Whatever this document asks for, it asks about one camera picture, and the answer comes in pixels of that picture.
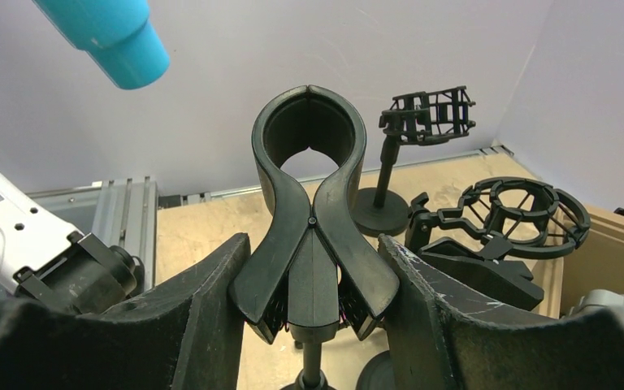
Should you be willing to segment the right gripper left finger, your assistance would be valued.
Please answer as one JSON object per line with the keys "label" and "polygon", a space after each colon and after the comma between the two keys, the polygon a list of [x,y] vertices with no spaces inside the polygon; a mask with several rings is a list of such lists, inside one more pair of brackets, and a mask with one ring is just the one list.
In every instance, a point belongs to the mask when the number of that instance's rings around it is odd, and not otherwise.
{"label": "right gripper left finger", "polygon": [[234,389],[244,322],[228,286],[250,255],[237,233],[103,314],[0,301],[0,389]]}

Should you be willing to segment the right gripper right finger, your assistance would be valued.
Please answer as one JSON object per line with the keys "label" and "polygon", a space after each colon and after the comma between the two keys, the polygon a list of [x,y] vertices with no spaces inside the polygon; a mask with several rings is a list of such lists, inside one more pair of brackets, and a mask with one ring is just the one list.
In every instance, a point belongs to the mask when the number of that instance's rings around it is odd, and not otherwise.
{"label": "right gripper right finger", "polygon": [[496,301],[390,236],[384,326],[398,389],[624,389],[624,307],[555,319]]}

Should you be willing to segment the blue microphone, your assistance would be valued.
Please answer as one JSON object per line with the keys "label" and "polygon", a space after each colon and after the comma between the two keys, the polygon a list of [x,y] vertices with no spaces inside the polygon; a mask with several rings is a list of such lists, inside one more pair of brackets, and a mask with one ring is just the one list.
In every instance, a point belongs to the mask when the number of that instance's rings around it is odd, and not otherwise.
{"label": "blue microphone", "polygon": [[41,0],[35,4],[120,89],[150,85],[170,66],[146,0]]}

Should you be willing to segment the black round base stand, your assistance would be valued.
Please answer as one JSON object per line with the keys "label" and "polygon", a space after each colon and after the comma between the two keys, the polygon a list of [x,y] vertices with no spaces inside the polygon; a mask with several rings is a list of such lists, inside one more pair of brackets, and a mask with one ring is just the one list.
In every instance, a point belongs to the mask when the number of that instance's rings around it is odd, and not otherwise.
{"label": "black round base stand", "polygon": [[457,334],[457,319],[496,330],[503,323],[532,324],[542,294],[522,262],[485,260],[450,238],[418,252],[389,236],[379,254],[401,286],[383,327],[388,350],[362,369],[358,389],[531,389],[530,360],[494,336]]}

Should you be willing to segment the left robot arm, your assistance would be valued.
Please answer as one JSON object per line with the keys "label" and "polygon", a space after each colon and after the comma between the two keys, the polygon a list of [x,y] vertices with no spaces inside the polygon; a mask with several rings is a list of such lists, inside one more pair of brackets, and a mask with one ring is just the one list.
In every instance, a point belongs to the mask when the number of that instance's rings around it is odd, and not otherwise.
{"label": "left robot arm", "polygon": [[0,284],[68,314],[100,314],[143,293],[144,264],[59,218],[0,172]]}

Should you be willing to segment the black tripod shock mount stand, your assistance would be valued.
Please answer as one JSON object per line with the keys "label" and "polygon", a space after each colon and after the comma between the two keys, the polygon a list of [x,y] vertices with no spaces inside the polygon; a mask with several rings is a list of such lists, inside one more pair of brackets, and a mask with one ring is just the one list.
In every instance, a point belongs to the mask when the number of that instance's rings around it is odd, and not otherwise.
{"label": "black tripod shock mount stand", "polygon": [[415,253],[439,228],[462,230],[483,245],[501,240],[514,257],[550,260],[579,249],[591,227],[587,209],[575,197],[517,176],[480,180],[465,189],[452,208],[430,211],[427,203],[426,193],[410,203],[405,247]]}

